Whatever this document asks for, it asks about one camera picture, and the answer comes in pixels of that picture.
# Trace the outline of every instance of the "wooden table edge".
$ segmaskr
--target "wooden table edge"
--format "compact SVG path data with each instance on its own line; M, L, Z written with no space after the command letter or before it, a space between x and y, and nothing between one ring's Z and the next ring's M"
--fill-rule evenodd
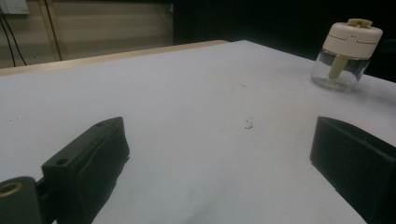
M176 45L176 46L169 46L169 47L156 48L156 49L142 49L142 50L137 50L137 51L129 51L129 52L123 52L123 53L101 55L101 56L95 56L95 57L90 57L90 58L67 60L67 61L62 61L62 62L40 63L40 64L33 64L33 65L27 65L27 66L20 66L20 67L3 68L3 69L0 69L0 77L17 75L17 74L25 74L25 73L30 73L30 72L49 71L49 70L60 69L60 68L81 66L81 65L85 65L85 64L91 64L91 63L109 62L109 61L113 61L113 60L133 58L133 57L156 54L156 53L178 51L178 50L183 50L183 49L198 49L198 48L214 46L214 45L219 45L219 44L225 44L225 43L229 43L229 42L224 41L224 40L213 40L213 41L206 41L206 42L199 42L199 43L192 43L192 44L185 44L185 45Z

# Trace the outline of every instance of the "black cable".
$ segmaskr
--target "black cable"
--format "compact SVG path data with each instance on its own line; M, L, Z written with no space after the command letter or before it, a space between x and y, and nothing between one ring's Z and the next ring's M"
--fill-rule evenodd
M8 33L7 33L7 30L6 30L6 27L4 26L2 20L0 20L0 23L1 23L1 27L3 27L4 34L6 35L6 38L7 38L9 52L11 53L11 57L12 57L12 62L14 63L14 67L16 67L17 65L15 64L14 53L12 52L12 47L11 47L11 43L9 42L9 37L8 37Z
M1 10L1 8L0 8L0 14L1 14L1 16L3 17L3 20L6 22L6 26L8 27L8 30L9 30L9 32L11 33L12 38L14 39L15 47L17 47L17 51L18 51L18 53L20 54L20 57L21 57L21 59L22 59L22 61L23 61L23 64L26 65L26 61L23 59L22 54L21 54L21 51L20 51L20 47L18 46L17 39L15 38L15 35L14 35L14 33L12 32L11 27L9 26L9 24L8 24L8 22L7 22L7 19L6 19L6 17L4 16L4 13L3 13L3 11Z

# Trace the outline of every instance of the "wall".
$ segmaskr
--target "wall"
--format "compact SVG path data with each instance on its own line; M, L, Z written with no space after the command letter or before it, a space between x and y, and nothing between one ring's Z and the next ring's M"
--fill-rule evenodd
M169 4L29 0L28 7L29 15L6 15L28 64L173 44ZM52 27L46 15L51 15ZM23 65L15 46L13 49L17 65ZM0 68L10 66L13 64L7 39L1 31Z

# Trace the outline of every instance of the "white cap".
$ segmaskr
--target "white cap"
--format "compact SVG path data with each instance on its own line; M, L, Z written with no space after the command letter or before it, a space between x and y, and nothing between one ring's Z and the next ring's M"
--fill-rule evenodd
M351 58L369 59L382 35L382 30L371 24L362 19L337 22L330 29L323 48Z

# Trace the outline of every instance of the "white table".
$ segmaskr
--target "white table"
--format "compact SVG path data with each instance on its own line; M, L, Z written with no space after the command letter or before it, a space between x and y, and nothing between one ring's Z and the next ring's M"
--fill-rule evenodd
M247 41L0 77L0 181L122 116L131 159L94 223L365 223L311 164L318 116L396 146L396 84L324 90Z

